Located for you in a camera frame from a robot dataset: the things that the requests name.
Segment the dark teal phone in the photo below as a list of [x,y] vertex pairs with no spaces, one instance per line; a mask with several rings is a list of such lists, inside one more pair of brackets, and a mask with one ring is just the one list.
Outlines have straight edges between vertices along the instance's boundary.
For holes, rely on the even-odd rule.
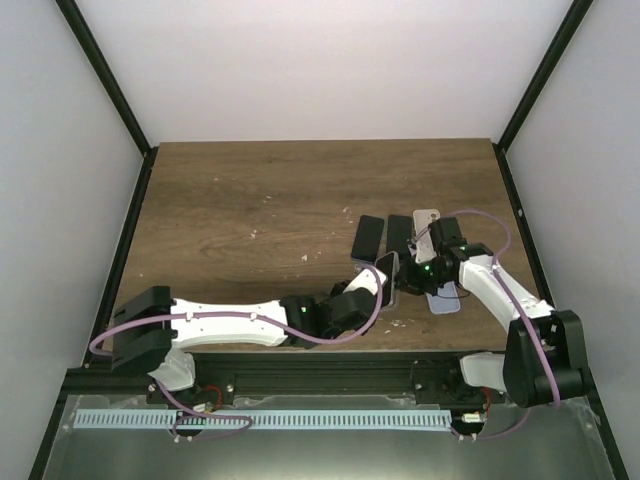
[[400,260],[411,256],[409,243],[413,234],[413,220],[405,215],[389,215],[387,219],[386,252],[395,252]]

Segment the beige phone case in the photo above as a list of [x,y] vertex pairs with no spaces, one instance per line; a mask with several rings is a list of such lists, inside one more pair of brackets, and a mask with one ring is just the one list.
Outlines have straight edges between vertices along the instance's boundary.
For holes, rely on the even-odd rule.
[[438,220],[441,214],[437,209],[417,209],[413,211],[413,225],[415,234],[420,234],[433,221]]

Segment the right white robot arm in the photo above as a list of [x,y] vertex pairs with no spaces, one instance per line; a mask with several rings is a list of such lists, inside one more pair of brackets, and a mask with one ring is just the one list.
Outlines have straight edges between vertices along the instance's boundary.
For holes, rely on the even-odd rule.
[[455,216],[434,209],[413,213],[411,255],[402,260],[397,286],[414,295],[464,290],[477,298],[507,334],[501,353],[463,356],[444,378],[447,396],[465,403],[481,387],[507,394],[523,408],[558,405],[593,387],[580,318],[557,310],[515,280],[498,254],[462,235]]

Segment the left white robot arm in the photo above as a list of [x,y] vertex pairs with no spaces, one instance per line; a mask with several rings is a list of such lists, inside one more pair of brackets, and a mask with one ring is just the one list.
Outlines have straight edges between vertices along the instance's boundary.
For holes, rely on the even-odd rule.
[[369,267],[317,300],[289,295],[257,304],[206,304],[179,299],[167,286],[151,287],[119,307],[109,333],[111,369],[147,375],[181,403],[196,402],[204,379],[192,350],[226,344],[313,348],[345,343],[376,321],[389,283]]

